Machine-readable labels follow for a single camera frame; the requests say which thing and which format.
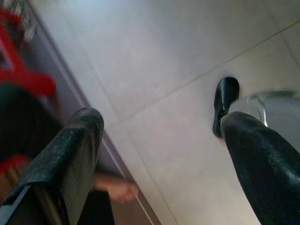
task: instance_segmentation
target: red object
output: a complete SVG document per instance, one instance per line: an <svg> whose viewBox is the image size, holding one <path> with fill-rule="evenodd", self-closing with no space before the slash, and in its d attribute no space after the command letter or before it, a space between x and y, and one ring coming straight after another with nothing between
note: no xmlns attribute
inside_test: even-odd
<svg viewBox="0 0 300 225"><path fill-rule="evenodd" d="M0 9L0 51L10 64L10 69L0 68L0 82L11 81L36 97L52 95L55 92L54 80L46 74L32 72L26 68L13 41L4 28L4 21L17 26L22 25L19 16Z"/></svg>
<svg viewBox="0 0 300 225"><path fill-rule="evenodd" d="M0 163L0 174L5 173L11 167L22 164L25 161L25 159L26 157L24 155L20 155L20 154L13 155L12 157L5 160L4 162Z"/></svg>

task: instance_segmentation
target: white tile floor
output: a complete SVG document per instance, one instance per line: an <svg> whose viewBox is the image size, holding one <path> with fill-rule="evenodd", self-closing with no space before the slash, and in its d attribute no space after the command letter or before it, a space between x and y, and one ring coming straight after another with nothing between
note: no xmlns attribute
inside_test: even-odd
<svg viewBox="0 0 300 225"><path fill-rule="evenodd" d="M212 135L214 91L300 90L300 1L31 2L163 225L259 224Z"/></svg>

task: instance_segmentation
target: human foot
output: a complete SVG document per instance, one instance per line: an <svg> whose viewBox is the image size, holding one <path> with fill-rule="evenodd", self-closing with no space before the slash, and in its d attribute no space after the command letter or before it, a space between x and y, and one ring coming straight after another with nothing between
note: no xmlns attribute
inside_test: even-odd
<svg viewBox="0 0 300 225"><path fill-rule="evenodd" d="M107 191L110 199L124 203L137 198L139 189L136 184L122 178L96 173L94 175L94 189Z"/></svg>

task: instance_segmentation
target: leg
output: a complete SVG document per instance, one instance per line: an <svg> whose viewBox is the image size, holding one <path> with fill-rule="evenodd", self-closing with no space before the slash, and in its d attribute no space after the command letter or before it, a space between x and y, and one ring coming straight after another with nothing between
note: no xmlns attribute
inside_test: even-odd
<svg viewBox="0 0 300 225"><path fill-rule="evenodd" d="M114 225L107 192L91 191L85 201L78 225Z"/></svg>
<svg viewBox="0 0 300 225"><path fill-rule="evenodd" d="M240 184L262 225L300 224L300 154L254 117L233 112L222 136Z"/></svg>

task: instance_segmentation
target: black pants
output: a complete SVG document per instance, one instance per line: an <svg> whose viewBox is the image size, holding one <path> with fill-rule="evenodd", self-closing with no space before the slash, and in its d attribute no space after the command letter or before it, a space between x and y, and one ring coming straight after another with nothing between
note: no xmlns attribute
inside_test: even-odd
<svg viewBox="0 0 300 225"><path fill-rule="evenodd" d="M240 184L262 225L300 224L300 154L254 117L233 112L222 136Z"/></svg>
<svg viewBox="0 0 300 225"><path fill-rule="evenodd" d="M0 85L0 120L0 161L14 154L34 159L62 129L34 97L10 83ZM114 224L106 192L89 193L78 224Z"/></svg>

